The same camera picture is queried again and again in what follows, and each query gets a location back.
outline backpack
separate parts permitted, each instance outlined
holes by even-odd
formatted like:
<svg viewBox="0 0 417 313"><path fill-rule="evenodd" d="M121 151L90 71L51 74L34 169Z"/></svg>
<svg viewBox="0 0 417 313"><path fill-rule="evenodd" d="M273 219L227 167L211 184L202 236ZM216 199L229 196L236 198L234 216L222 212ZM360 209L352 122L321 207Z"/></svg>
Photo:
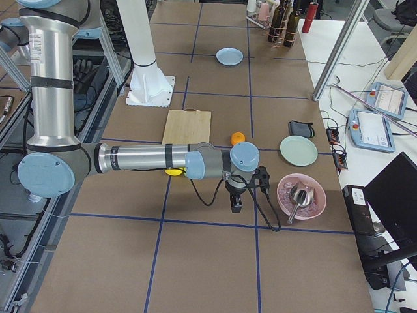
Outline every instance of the backpack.
<svg viewBox="0 0 417 313"><path fill-rule="evenodd" d="M391 13L403 25L417 25L417 0L404 0L400 4L399 0L395 4L395 10Z"/></svg>

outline metal spoon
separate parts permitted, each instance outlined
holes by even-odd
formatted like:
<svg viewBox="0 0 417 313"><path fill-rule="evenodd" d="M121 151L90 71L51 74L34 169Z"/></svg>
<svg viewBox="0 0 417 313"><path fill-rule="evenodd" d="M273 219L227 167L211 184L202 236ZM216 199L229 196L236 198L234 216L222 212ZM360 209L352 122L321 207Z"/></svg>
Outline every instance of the metal spoon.
<svg viewBox="0 0 417 313"><path fill-rule="evenodd" d="M290 191L290 196L293 202L295 202L294 208L291 211L291 215L288 218L287 223L292 224L294 217L299 207L308 207L314 198L314 188L308 187L302 183L296 184Z"/></svg>

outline gray chair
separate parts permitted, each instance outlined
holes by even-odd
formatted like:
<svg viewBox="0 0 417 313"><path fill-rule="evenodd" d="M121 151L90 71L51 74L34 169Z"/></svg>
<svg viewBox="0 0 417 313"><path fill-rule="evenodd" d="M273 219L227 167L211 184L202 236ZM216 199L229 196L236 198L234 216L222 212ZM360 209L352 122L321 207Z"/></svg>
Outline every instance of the gray chair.
<svg viewBox="0 0 417 313"><path fill-rule="evenodd" d="M373 11L372 20L386 31L391 32L390 36L385 37L379 44L383 45L389 43L393 39L406 38L411 31L413 26L403 25L395 18L395 15L391 13L393 9L390 8L379 8L378 10Z"/></svg>

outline computer monitor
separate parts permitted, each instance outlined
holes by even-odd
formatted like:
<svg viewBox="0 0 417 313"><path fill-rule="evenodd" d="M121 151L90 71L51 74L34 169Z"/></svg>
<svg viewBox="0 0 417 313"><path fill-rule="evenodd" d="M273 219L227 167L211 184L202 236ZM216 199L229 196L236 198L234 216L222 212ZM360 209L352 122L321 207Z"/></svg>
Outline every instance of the computer monitor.
<svg viewBox="0 0 417 313"><path fill-rule="evenodd" d="M417 255L417 165L401 152L365 187L364 194L400 247L382 260L408 258L417 269L417 256L410 257Z"/></svg>

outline cutting board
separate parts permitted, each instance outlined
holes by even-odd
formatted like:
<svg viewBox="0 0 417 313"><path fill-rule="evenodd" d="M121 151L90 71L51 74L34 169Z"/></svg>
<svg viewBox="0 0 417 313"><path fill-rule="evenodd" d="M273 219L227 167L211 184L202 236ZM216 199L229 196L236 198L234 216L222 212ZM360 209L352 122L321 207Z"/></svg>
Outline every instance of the cutting board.
<svg viewBox="0 0 417 313"><path fill-rule="evenodd" d="M210 142L210 111L169 110L162 144Z"/></svg>

